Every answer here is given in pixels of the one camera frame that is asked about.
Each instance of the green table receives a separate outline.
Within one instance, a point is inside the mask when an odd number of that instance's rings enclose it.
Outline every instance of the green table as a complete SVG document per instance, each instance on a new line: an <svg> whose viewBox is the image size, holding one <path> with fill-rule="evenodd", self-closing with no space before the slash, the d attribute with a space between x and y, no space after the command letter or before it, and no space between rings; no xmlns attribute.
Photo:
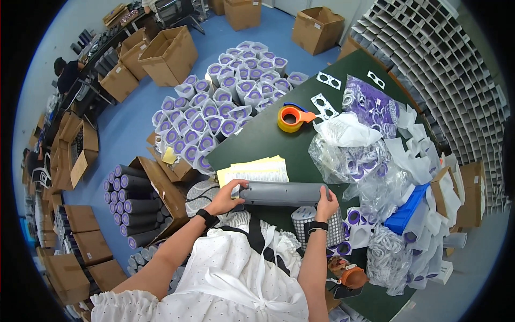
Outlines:
<svg viewBox="0 0 515 322"><path fill-rule="evenodd" d="M324 73L341 80L341 91L317 81L316 77L311 77L258 114L245 125L238 135L232 135L225 139L208 155L209 163L215 170L220 170L229 167L231 163L250 162L280 155L286 159L286 168L291 182L323 183L321 174L307 152L316 131L311 124L304 124L296 133L283 132L277 126L279 109L284 102L293 102L318 114L319 112L311 103L310 98L322 93L333 108L341 112L343 89L347 75L355 76L381 89L371 78L367 77L368 71L372 71L379 79L384 81L384 93L399 102L409 103L401 88L381 66L366 52L357 50L323 70ZM420 116L417 119L417 123L419 122L421 122ZM331 184L329 188L341 198L347 186L348 184ZM343 216L346 216L348 207L355 206L359 206L357 198L349 202L340 201ZM260 219L276 225L278 229L295 231L290 215L296 208L247 206L247 209ZM365 268L367 262L366 248L353 251L351 261ZM392 297L386 295L386 288L367 283L361 295L346 298L343 302L372 322L388 322L403 308L414 292L415 290L406 287L404 295Z"/></svg>

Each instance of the white dress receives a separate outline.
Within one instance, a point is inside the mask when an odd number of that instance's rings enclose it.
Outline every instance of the white dress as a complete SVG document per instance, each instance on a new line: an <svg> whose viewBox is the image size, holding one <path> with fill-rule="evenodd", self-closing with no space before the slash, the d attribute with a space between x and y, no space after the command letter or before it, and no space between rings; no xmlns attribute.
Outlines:
<svg viewBox="0 0 515 322"><path fill-rule="evenodd" d="M248 232L248 221L235 219L228 215L222 222L238 222L232 227ZM94 295L92 321L307 321L306 297L297 281L298 241L263 221L261 231L265 247L283 259L291 277L253 250L244 234L210 229L195 242L175 293L161 302L138 290Z"/></svg>

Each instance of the gray plastic casing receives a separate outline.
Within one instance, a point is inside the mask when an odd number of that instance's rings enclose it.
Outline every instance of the gray plastic casing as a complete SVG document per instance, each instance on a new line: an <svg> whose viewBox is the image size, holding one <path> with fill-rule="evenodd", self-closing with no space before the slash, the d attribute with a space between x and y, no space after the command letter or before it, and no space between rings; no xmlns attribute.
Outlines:
<svg viewBox="0 0 515 322"><path fill-rule="evenodd" d="M316 207L321 186L329 198L324 183L249 181L247 188L240 187L239 197L245 199L244 205Z"/></svg>

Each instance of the shelving unit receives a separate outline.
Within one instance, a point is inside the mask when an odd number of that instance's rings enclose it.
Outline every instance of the shelving unit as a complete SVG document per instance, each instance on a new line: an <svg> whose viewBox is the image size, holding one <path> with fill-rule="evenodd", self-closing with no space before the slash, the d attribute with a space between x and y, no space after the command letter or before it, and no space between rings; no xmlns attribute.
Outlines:
<svg viewBox="0 0 515 322"><path fill-rule="evenodd" d="M486 213L504 211L501 152L509 108L453 15L438 0L376 0L351 37L391 67L459 164L483 160Z"/></svg>

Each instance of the black shirt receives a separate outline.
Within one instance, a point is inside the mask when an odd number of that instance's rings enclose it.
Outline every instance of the black shirt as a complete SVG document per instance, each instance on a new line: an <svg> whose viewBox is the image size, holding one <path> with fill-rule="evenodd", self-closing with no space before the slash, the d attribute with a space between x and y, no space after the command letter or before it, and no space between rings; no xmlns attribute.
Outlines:
<svg viewBox="0 0 515 322"><path fill-rule="evenodd" d="M64 94L72 88L73 83L79 77L79 62L77 60L70 61L63 69L61 76L57 80L57 88L59 93Z"/></svg>
<svg viewBox="0 0 515 322"><path fill-rule="evenodd" d="M44 167L45 163L43 160L38 160L39 153L38 152L29 152L29 155L27 156L27 171L29 173L29 176L32 176L32 171L34 171L35 168Z"/></svg>

